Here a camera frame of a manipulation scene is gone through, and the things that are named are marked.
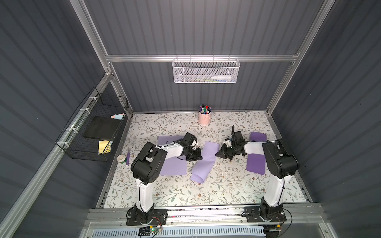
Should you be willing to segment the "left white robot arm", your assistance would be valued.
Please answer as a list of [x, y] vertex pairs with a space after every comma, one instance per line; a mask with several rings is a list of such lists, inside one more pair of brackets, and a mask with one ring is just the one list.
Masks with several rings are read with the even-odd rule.
[[171, 141], [166, 145], [146, 143], [131, 165], [133, 177], [138, 188], [135, 211], [143, 216], [153, 213], [153, 187], [165, 160], [184, 156], [186, 161], [202, 160], [201, 148], [197, 148], [197, 138], [186, 133], [182, 139]]

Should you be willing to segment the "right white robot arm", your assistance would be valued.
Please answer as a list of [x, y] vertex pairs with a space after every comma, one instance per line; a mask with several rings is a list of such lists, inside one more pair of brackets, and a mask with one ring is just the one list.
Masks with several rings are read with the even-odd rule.
[[245, 209], [246, 218], [257, 215], [265, 222], [278, 220], [285, 221], [283, 210], [283, 196], [287, 183], [299, 168], [299, 163], [293, 151], [284, 139], [274, 141], [246, 141], [240, 131], [235, 132], [232, 127], [231, 138], [225, 139], [220, 150], [215, 154], [222, 159], [233, 160], [236, 155], [247, 154], [263, 155], [271, 173], [265, 195], [257, 212]]

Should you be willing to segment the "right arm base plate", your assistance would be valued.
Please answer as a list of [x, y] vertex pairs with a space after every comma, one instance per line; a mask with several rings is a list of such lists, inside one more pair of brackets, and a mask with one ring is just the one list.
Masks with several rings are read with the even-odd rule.
[[283, 223], [287, 220], [283, 206], [267, 207], [261, 206], [246, 206], [241, 214], [247, 219], [247, 222], [279, 222]]

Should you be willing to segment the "dark purple paper sheet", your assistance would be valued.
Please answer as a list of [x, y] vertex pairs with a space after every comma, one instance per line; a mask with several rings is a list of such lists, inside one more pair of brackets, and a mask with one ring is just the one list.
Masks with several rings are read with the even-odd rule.
[[[267, 135], [258, 132], [251, 132], [250, 140], [266, 142]], [[264, 175], [266, 170], [265, 156], [261, 154], [248, 154], [246, 170], [259, 175]]]

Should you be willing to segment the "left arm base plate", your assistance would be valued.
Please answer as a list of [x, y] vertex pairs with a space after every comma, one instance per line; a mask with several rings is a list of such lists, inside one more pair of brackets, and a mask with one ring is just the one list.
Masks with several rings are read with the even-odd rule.
[[126, 214], [127, 226], [161, 226], [166, 224], [167, 209], [150, 209], [147, 213], [140, 211], [136, 206], [129, 209]]

